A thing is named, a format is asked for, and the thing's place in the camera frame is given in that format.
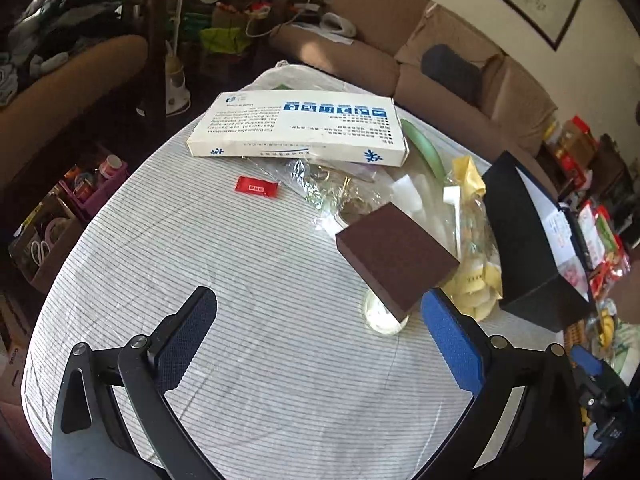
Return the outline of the yellow snack bag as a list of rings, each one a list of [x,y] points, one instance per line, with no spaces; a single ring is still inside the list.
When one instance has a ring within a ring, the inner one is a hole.
[[[471,156],[451,162],[448,185],[461,188],[462,258],[444,292],[462,314],[482,322],[503,294],[500,256],[484,203],[487,188]]]

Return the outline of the round clear tape measure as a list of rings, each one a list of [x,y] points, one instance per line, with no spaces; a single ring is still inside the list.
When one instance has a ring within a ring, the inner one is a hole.
[[[380,298],[371,289],[368,289],[364,294],[361,312],[367,326],[382,336],[399,334],[409,321],[408,316],[398,321],[395,315],[384,306]]]

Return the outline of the brown sanding sponge block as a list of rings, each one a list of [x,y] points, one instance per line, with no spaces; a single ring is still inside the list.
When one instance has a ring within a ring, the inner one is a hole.
[[[399,322],[424,292],[448,281],[460,266],[449,250],[392,203],[338,232],[335,243]]]

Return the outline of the white tape roll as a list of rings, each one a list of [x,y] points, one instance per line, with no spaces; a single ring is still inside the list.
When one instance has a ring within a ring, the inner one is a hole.
[[[333,217],[342,229],[346,229],[385,204],[380,196],[344,196],[338,200]]]

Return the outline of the bananas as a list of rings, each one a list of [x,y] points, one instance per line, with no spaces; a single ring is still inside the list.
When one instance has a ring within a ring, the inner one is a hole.
[[[608,310],[604,309],[600,312],[600,322],[602,332],[599,335],[600,346],[608,349],[612,346],[615,334],[615,320]]]

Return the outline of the black storage box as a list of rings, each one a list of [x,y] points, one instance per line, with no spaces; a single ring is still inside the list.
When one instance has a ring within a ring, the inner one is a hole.
[[[576,222],[509,152],[484,182],[502,269],[500,307],[555,333],[590,315],[596,306]]]

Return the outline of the clear plastic bag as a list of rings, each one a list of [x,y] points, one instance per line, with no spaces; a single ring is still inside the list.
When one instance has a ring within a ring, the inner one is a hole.
[[[411,155],[400,168],[292,159],[284,164],[281,181],[318,211],[316,227],[331,236],[344,230],[333,217],[340,198],[380,196],[454,251],[454,213],[442,201],[444,186],[419,157]]]

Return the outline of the striped white tablecloth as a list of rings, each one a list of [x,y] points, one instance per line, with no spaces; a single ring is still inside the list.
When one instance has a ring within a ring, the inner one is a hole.
[[[200,286],[216,320],[168,401],[229,479],[408,479],[470,402],[418,316],[363,321],[366,284],[282,188],[239,193],[245,159],[195,158],[183,128],[99,211],[30,338],[22,408],[48,450],[70,350],[152,332]]]

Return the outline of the pink storage basket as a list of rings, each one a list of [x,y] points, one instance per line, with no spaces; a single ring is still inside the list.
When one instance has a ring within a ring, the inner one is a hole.
[[[58,184],[72,211],[89,222],[129,177],[128,164],[103,146],[80,156]]]

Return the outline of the green oval case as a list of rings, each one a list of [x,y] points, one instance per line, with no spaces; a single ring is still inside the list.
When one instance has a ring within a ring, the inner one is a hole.
[[[444,183],[447,173],[433,143],[407,119],[401,119],[400,124],[405,137],[416,147],[424,162],[426,162],[427,166],[432,170],[434,177],[439,180],[440,183]]]

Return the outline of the red candy wrapper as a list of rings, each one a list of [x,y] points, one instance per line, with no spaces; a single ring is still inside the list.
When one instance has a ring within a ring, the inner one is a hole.
[[[276,198],[278,196],[278,187],[277,182],[241,176],[236,181],[234,190],[244,194]]]

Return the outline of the white glove box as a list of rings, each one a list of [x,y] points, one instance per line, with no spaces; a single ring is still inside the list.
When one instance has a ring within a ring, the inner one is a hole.
[[[408,156],[394,101],[320,90],[221,93],[191,132],[194,157],[262,157],[400,167]]]

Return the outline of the brown three-seat sofa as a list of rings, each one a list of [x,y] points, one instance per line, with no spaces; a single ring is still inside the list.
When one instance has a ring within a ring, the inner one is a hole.
[[[486,159],[534,157],[556,106],[512,56],[433,0],[323,0],[351,22],[342,44],[283,25],[269,38],[287,58],[395,103]]]

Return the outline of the dark blue lumbar cushion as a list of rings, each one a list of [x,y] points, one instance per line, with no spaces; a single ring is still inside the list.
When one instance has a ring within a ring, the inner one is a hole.
[[[482,90],[482,71],[446,44],[435,44],[421,58],[421,73],[463,101],[477,106]]]

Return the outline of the pile of folded clothes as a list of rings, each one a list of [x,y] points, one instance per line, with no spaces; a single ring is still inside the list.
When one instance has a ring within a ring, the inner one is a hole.
[[[32,0],[1,27],[1,106],[81,52],[126,34],[113,0]]]

